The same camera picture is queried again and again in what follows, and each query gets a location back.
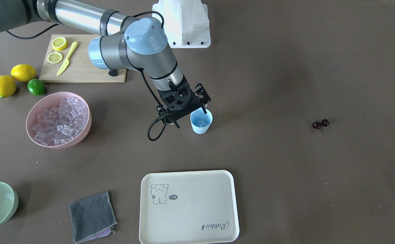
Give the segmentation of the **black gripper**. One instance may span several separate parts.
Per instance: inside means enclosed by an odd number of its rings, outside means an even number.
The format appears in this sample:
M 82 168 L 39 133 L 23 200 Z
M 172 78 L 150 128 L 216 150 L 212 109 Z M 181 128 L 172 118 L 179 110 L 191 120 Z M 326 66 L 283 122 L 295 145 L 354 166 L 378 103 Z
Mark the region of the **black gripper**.
M 164 105 L 157 107 L 159 119 L 164 124 L 175 124 L 179 128 L 177 120 L 199 108 L 202 108 L 202 112 L 207 114 L 206 107 L 211 98 L 201 83 L 191 89 L 185 77 L 178 84 L 174 84 L 172 79 L 165 81 L 167 90 L 158 90 Z

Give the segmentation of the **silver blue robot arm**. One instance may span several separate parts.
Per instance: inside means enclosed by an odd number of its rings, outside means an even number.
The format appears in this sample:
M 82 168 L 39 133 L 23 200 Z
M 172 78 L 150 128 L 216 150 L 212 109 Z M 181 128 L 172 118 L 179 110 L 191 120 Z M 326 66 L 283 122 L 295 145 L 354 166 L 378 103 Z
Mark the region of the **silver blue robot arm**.
M 37 21 L 99 34 L 88 46 L 91 62 L 101 69 L 146 72 L 163 101 L 157 111 L 165 124 L 176 124 L 211 100 L 201 84 L 190 88 L 168 44 L 163 19 L 139 19 L 78 0 L 0 0 L 0 33 Z

